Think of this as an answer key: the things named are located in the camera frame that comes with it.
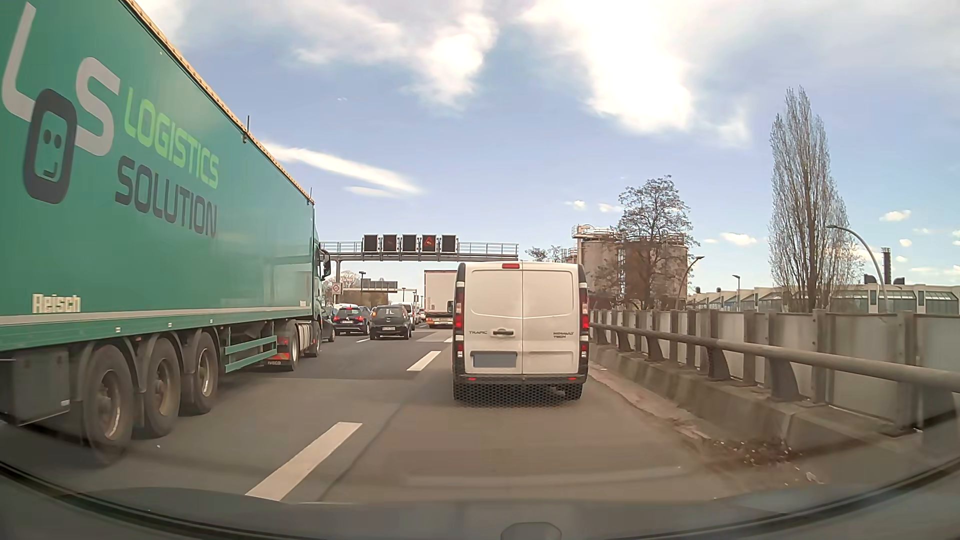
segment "asphalt road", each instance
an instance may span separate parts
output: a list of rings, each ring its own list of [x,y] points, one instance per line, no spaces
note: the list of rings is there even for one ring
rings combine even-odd
[[[0,460],[79,491],[173,486],[285,502],[709,500],[782,485],[711,466],[595,380],[578,402],[536,391],[454,402],[449,336],[342,335],[295,372],[230,374],[210,413],[136,441],[106,469],[76,466],[71,443],[9,426]]]

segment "black car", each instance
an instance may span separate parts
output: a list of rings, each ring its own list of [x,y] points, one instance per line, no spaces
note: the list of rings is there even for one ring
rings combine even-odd
[[[410,339],[414,329],[403,306],[377,306],[372,315],[370,339],[380,339],[384,335]]]
[[[363,307],[341,307],[333,314],[333,330],[341,333],[370,333],[370,314]]]

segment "truck wheel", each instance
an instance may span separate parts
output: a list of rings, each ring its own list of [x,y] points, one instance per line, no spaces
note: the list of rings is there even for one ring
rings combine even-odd
[[[123,353],[104,345],[90,357],[84,381],[84,440],[94,465],[116,462],[133,434],[133,381]]]
[[[285,329],[290,336],[290,359],[280,368],[283,371],[296,371],[297,364],[300,363],[300,334],[297,332],[297,323],[290,321]]]
[[[320,342],[324,339],[323,328],[320,324],[314,322],[310,325],[310,339],[312,339],[313,342],[303,350],[303,355],[312,357],[320,353]]]
[[[183,391],[180,393],[180,410],[190,415],[210,412],[217,399],[220,382],[220,361],[209,333],[201,332],[195,351],[197,371],[181,379]]]
[[[170,340],[161,337],[147,363],[143,395],[143,428],[138,435],[162,437],[174,429],[180,414],[180,363]]]

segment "brake light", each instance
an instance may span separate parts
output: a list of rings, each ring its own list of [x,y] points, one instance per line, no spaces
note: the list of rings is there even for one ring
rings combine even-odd
[[[590,312],[587,302],[587,284],[580,284],[580,335],[589,335]]]
[[[453,330],[454,333],[464,333],[464,288],[457,287],[453,301]]]

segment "cloud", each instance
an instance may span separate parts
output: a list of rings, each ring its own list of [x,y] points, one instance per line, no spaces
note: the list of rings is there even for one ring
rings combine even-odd
[[[377,189],[376,187],[363,187],[362,185],[349,185],[344,187],[344,190],[363,197],[396,197],[396,193],[393,193],[393,191]]]
[[[910,217],[910,210],[893,210],[880,216],[880,221],[903,221]]]
[[[572,87],[593,114],[636,134],[695,133],[728,145],[750,140],[752,112],[766,109],[756,100],[771,87],[815,87],[837,74],[932,86],[951,81],[960,41],[957,12],[943,0],[141,4],[178,45],[269,40],[264,50],[279,42],[290,60],[308,65],[398,67],[422,99],[453,108],[477,92],[501,32],[526,32],[541,75]]]
[[[394,194],[420,194],[418,187],[411,184],[403,175],[391,170],[381,169],[357,161],[344,160],[343,158],[337,158],[336,156],[314,152],[313,150],[306,150],[304,148],[291,148],[272,143],[264,143],[264,146],[275,158],[281,161],[299,161],[327,172],[385,187]]]
[[[597,207],[603,213],[623,211],[623,207],[621,207],[620,205],[608,205],[607,203],[598,203]]]
[[[749,246],[750,244],[756,244],[756,238],[750,236],[749,234],[720,233],[720,237],[740,247]]]
[[[290,60],[399,66],[424,101],[460,108],[496,43],[499,26],[483,0],[145,0],[147,14],[178,45],[269,39]]]
[[[943,80],[956,65],[957,13],[938,0],[530,2],[519,21],[547,64],[591,111],[644,135],[743,143],[771,83],[904,69]]]

